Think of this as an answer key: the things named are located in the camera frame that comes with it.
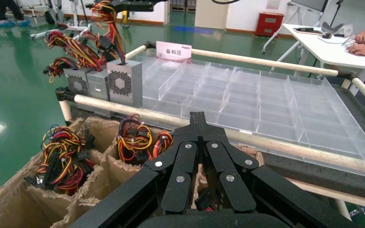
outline person's hand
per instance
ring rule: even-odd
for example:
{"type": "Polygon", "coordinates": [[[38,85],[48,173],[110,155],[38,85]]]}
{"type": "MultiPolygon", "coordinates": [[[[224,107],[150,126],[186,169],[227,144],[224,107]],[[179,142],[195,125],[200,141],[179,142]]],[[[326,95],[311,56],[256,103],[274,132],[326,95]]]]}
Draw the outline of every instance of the person's hand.
{"type": "Polygon", "coordinates": [[[359,44],[365,44],[365,30],[361,31],[356,37],[355,37],[356,43],[359,44]]]}
{"type": "Polygon", "coordinates": [[[365,56],[365,45],[364,44],[353,44],[346,48],[349,53],[357,56],[365,56]]]}

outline shoe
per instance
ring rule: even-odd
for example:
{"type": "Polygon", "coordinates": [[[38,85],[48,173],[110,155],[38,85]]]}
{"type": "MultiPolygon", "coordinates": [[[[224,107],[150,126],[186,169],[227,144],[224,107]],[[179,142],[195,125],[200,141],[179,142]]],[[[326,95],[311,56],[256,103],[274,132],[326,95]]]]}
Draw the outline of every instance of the shoe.
{"type": "Polygon", "coordinates": [[[18,20],[19,26],[26,26],[30,24],[30,20],[18,20]]]}
{"type": "Polygon", "coordinates": [[[13,27],[15,23],[10,20],[0,20],[0,27],[13,27]]]}

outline yellow object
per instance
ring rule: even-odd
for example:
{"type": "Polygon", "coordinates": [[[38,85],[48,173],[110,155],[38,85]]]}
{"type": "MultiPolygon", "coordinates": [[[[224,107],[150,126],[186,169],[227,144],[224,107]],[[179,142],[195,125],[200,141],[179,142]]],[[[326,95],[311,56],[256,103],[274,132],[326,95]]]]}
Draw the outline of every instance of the yellow object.
{"type": "Polygon", "coordinates": [[[124,25],[128,24],[128,11],[122,11],[122,23],[124,25]]]}

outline white table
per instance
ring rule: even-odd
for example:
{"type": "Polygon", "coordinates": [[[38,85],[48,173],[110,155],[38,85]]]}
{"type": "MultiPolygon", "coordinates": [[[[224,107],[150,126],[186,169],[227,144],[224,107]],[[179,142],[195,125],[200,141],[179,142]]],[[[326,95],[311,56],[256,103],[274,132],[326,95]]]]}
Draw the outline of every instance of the white table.
{"type": "MultiPolygon", "coordinates": [[[[365,56],[355,56],[348,53],[346,48],[342,46],[342,43],[345,42],[347,38],[332,37],[330,39],[324,39],[326,42],[335,43],[330,44],[320,40],[322,38],[319,38],[319,35],[298,33],[294,30],[294,28],[308,26],[283,24],[283,27],[285,27],[305,48],[299,64],[304,65],[309,53],[311,53],[320,61],[320,67],[323,67],[324,64],[332,64],[342,67],[347,66],[359,68],[362,69],[362,71],[357,75],[357,77],[362,81],[365,80],[365,56]]],[[[354,95],[358,91],[354,85],[352,85],[349,90],[354,95]]]]}

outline clear acrylic tray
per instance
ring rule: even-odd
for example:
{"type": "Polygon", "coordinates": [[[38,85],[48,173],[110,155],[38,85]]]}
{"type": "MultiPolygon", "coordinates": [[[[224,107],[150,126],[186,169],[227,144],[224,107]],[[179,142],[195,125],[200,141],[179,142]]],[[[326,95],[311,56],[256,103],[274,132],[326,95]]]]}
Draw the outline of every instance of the clear acrylic tray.
{"type": "Polygon", "coordinates": [[[365,133],[326,79],[191,59],[180,63],[137,56],[136,60],[143,63],[145,109],[183,118],[204,111],[213,125],[365,160],[365,133]]]}

